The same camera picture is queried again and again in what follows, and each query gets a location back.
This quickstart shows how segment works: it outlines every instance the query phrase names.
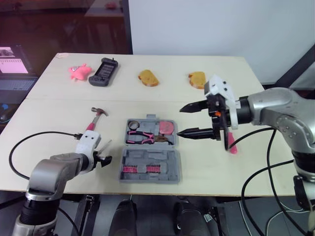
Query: laptop keyboard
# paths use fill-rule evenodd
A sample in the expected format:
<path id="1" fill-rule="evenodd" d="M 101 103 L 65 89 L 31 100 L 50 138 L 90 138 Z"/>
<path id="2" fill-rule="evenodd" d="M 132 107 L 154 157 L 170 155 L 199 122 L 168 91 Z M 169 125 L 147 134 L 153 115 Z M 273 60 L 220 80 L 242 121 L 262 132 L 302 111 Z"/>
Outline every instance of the laptop keyboard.
<path id="1" fill-rule="evenodd" d="M 26 91 L 33 85 L 34 80 L 1 80 L 0 90 Z"/>

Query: toolbox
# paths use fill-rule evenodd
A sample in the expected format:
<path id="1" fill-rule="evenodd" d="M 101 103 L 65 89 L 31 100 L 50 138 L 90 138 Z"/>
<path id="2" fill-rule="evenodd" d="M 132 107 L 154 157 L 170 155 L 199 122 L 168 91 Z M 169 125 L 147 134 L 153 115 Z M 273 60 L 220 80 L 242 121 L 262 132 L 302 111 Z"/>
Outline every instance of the toolbox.
<path id="1" fill-rule="evenodd" d="M 165 124 L 170 125 L 172 130 L 166 132 L 163 129 Z M 119 180 L 126 183 L 177 184 L 180 181 L 180 155 L 174 148 L 176 133 L 177 126 L 173 120 L 158 119 L 150 114 L 146 119 L 129 119 Z"/>

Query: pink hammer handle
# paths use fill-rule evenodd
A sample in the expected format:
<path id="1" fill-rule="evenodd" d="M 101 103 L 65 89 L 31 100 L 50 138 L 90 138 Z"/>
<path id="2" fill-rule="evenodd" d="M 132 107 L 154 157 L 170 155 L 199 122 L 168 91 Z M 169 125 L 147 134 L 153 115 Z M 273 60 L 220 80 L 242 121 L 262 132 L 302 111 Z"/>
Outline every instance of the pink hammer handle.
<path id="1" fill-rule="evenodd" d="M 87 130 L 94 130 L 95 129 L 95 124 L 90 123 L 89 126 L 87 127 Z"/>

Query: white wall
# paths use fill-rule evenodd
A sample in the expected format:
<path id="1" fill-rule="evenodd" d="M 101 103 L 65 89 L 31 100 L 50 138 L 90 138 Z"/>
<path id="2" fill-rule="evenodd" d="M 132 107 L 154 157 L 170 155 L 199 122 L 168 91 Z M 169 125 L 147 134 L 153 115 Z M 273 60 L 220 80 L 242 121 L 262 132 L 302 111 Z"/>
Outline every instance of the white wall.
<path id="1" fill-rule="evenodd" d="M 314 0 L 129 0 L 134 54 L 243 56 L 262 83 L 315 43 Z"/>

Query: silver robotic arm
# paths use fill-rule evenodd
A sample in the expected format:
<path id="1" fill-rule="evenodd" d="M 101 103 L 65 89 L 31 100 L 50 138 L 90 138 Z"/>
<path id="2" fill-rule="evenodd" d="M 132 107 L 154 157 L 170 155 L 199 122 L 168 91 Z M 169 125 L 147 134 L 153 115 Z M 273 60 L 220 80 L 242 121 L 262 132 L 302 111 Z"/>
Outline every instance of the silver robotic arm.
<path id="1" fill-rule="evenodd" d="M 207 100 L 187 104 L 180 111 L 194 113 L 208 109 L 213 128 L 186 129 L 179 136 L 190 139 L 221 140 L 224 131 L 225 149 L 228 150 L 228 127 L 239 124 L 268 125 L 279 130 L 292 149 L 295 194 L 299 205 L 310 209 L 315 204 L 315 101 L 300 97 L 287 88 L 271 88 L 235 101 L 231 87 L 214 76 L 205 85 Z"/>
<path id="2" fill-rule="evenodd" d="M 111 162 L 110 156 L 100 158 L 95 152 L 100 139 L 100 134 L 87 130 L 80 138 L 75 153 L 55 155 L 36 165 L 13 236 L 54 235 L 59 201 L 67 181 L 93 170 L 97 162 L 101 162 L 102 167 Z"/>

